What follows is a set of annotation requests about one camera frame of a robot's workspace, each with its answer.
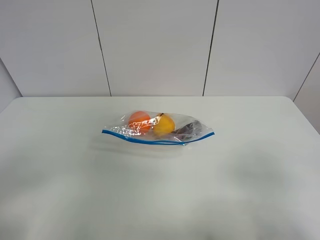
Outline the clear blue-zip plastic bag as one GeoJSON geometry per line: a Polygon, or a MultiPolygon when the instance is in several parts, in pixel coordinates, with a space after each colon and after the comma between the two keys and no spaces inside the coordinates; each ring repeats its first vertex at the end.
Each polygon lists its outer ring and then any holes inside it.
{"type": "Polygon", "coordinates": [[[144,145],[161,145],[161,146],[185,146],[187,144],[198,142],[215,135],[215,132],[213,131],[212,128],[206,126],[200,120],[192,116],[177,114],[177,113],[152,112],[152,111],[145,111],[145,110],[138,110],[138,111],[146,112],[147,114],[149,114],[151,118],[150,120],[151,127],[147,133],[135,132],[133,129],[131,129],[128,126],[129,117],[134,112],[137,112],[137,111],[133,111],[131,113],[123,115],[120,119],[116,121],[116,123],[105,126],[101,132],[103,134],[111,135],[113,137],[119,138],[127,142],[131,142],[131,143],[144,144],[144,145]],[[156,122],[155,117],[161,113],[164,113],[173,119],[175,123],[175,130],[191,123],[192,121],[199,121],[202,124],[201,135],[189,141],[178,140],[177,138],[175,138],[175,135],[173,134],[173,132],[167,135],[157,136],[153,131],[153,126],[156,122]]]}

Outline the orange fruit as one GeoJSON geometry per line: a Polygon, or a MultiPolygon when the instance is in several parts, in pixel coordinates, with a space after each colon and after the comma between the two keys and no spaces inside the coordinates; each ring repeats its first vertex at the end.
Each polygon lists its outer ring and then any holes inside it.
{"type": "Polygon", "coordinates": [[[136,111],[129,117],[128,126],[137,133],[145,134],[151,128],[151,117],[144,111],[136,111]]]}

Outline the dark purple object in bag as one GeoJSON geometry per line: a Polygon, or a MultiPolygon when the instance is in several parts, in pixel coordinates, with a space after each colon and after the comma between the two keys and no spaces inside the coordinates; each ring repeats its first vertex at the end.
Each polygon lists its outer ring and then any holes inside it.
{"type": "Polygon", "coordinates": [[[202,124],[198,120],[194,120],[183,127],[173,131],[175,138],[181,142],[187,142],[191,139],[195,139],[202,134],[202,124]]]}

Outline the yellow pear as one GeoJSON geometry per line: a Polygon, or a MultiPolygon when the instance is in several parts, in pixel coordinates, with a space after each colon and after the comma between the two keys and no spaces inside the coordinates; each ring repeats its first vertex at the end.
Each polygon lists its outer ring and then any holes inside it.
{"type": "Polygon", "coordinates": [[[153,132],[158,136],[165,136],[175,130],[174,120],[165,113],[159,113],[155,117],[155,124],[153,126],[153,132]]]}

